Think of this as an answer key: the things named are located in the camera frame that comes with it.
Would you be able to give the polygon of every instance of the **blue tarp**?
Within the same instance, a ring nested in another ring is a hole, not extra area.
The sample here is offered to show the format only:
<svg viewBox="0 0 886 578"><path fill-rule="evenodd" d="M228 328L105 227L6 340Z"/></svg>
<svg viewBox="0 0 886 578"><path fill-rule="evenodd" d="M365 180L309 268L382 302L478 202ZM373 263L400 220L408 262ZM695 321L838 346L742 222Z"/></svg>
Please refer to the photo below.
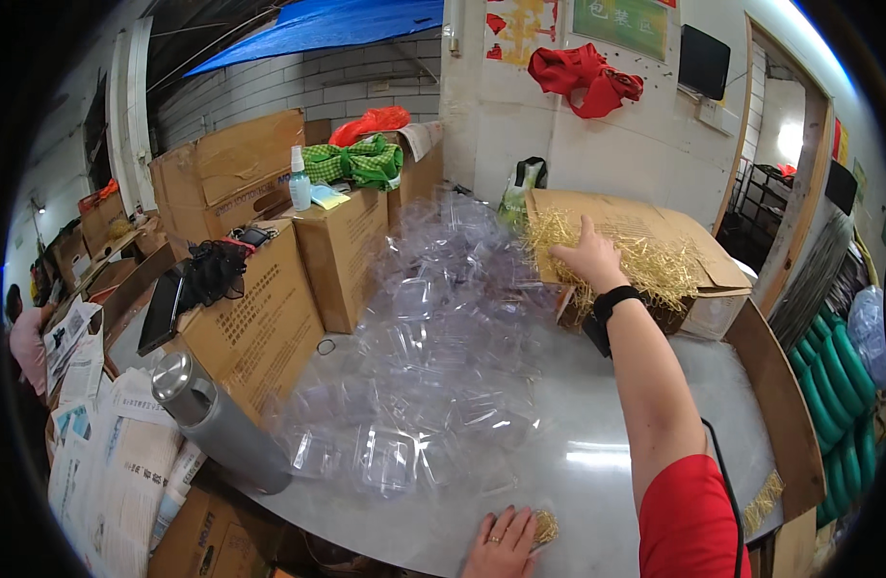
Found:
<svg viewBox="0 0 886 578"><path fill-rule="evenodd" d="M443 24L443 0L301 0L275 26L212 56L184 76L259 58L366 44Z"/></svg>

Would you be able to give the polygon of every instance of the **white brick wall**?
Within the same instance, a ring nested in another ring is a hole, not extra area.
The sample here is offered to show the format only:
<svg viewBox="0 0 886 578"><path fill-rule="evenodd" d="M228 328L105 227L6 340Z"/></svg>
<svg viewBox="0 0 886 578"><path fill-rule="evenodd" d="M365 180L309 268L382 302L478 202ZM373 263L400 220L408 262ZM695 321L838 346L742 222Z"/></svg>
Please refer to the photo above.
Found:
<svg viewBox="0 0 886 578"><path fill-rule="evenodd" d="M365 46L255 60L201 75L160 106L155 126L160 145L170 150L206 132L294 107L304 110L306 120L330 118L334 129L356 120L368 108L390 105L403 106L412 114L412 122L437 120L439 85L413 58L420 58L439 78L440 45L440 30L429 29ZM355 81L409 72L414 76ZM353 81L338 84L345 79Z"/></svg>
<svg viewBox="0 0 886 578"><path fill-rule="evenodd" d="M752 42L751 66L751 107L748 111L748 128L744 133L742 157L754 161L757 152L757 139L761 131L761 114L764 112L764 79L768 58L764 49Z"/></svg>

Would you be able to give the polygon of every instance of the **black wristband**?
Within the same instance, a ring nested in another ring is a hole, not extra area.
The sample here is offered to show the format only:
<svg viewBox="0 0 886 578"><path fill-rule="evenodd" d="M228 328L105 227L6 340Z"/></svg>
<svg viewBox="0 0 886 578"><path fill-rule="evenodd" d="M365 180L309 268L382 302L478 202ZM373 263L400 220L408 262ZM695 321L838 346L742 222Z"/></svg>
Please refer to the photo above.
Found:
<svg viewBox="0 0 886 578"><path fill-rule="evenodd" d="M585 317L582 330L598 346L599 352L604 357L612 357L611 340L607 335L607 321L613 315L613 307L627 299L642 300L639 290L629 285L620 285L613 288L594 300L591 314Z"/></svg>

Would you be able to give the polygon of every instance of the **person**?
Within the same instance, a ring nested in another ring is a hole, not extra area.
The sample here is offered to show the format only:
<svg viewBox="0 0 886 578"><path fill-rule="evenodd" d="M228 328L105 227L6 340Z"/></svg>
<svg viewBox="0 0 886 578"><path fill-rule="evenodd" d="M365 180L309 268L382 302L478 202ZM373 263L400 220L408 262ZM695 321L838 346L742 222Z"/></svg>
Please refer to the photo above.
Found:
<svg viewBox="0 0 886 578"><path fill-rule="evenodd" d="M595 232L586 215L581 228L577 247L552 247L552 256L597 295L629 285L613 243ZM629 436L641 575L737 575L743 540L677 357L636 299L613 307L607 333ZM510 506L497 517L486 515L462 578L529 578L534 531L529 508ZM742 549L741 576L750 577L748 552Z"/></svg>
<svg viewBox="0 0 886 578"><path fill-rule="evenodd" d="M44 307L23 311L20 288L14 283L7 291L6 313L12 324L10 353L20 364L22 375L35 390L36 397L46 405L47 378L42 329L55 313L55 306L47 303Z"/></svg>

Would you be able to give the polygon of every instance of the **pink shirt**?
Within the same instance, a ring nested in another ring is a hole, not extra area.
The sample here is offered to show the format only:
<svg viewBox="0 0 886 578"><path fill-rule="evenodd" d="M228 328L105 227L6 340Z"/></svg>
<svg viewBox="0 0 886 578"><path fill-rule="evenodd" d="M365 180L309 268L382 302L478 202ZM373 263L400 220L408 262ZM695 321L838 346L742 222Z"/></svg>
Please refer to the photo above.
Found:
<svg viewBox="0 0 886 578"><path fill-rule="evenodd" d="M35 388L35 395L42 395L47 387L44 364L44 341L39 334L42 327L42 310L38 307L23 311L10 331L10 353L20 364L22 375Z"/></svg>

